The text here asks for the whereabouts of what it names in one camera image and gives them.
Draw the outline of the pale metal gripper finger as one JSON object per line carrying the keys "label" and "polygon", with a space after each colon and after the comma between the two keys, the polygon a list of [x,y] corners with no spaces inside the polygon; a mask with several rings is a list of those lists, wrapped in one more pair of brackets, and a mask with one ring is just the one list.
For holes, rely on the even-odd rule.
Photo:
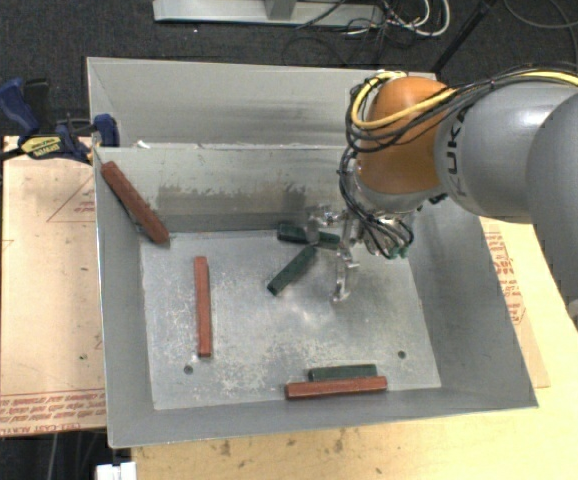
{"label": "pale metal gripper finger", "polygon": [[306,238],[313,245],[337,245],[340,237],[324,232],[322,228],[337,224],[339,214],[328,206],[313,206],[307,209]]}
{"label": "pale metal gripper finger", "polygon": [[359,263],[349,250],[339,250],[335,260],[335,287],[331,295],[333,303],[340,303],[351,294],[359,271]]}

